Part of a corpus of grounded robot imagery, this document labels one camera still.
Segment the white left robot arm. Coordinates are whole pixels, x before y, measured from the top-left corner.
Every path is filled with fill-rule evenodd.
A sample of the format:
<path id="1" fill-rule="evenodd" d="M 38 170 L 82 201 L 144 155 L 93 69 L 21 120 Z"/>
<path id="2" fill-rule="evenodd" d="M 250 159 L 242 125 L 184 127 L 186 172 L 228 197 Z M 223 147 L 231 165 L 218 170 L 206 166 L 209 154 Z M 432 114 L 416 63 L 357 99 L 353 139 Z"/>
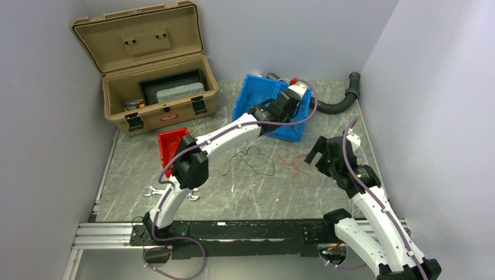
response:
<path id="1" fill-rule="evenodd" d="M 279 127 L 292 125 L 301 103 L 310 99 L 311 95 L 289 87 L 276 98 L 251 107 L 238 119 L 214 132 L 197 138 L 185 135 L 158 177 L 159 184 L 166 188 L 156 206 L 144 216 L 145 238 L 154 245 L 167 239 L 177 210 L 193 189 L 208 180 L 209 165 L 219 155 Z"/>

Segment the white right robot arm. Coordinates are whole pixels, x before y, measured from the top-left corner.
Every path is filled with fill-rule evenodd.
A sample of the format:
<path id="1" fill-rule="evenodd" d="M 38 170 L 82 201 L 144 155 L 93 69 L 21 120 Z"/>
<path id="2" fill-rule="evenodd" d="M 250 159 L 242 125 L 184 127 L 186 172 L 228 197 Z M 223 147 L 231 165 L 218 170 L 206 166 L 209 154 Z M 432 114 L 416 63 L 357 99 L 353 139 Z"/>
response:
<path id="1" fill-rule="evenodd" d="M 428 259 L 415 245 L 394 213 L 376 172 L 359 165 L 354 148 L 360 144 L 354 135 L 326 138 L 320 136 L 305 162 L 332 178 L 364 214 L 375 237 L 367 234 L 345 209 L 323 216 L 322 236 L 329 242 L 342 241 L 365 262 L 376 279 L 438 279 L 441 266 Z"/>

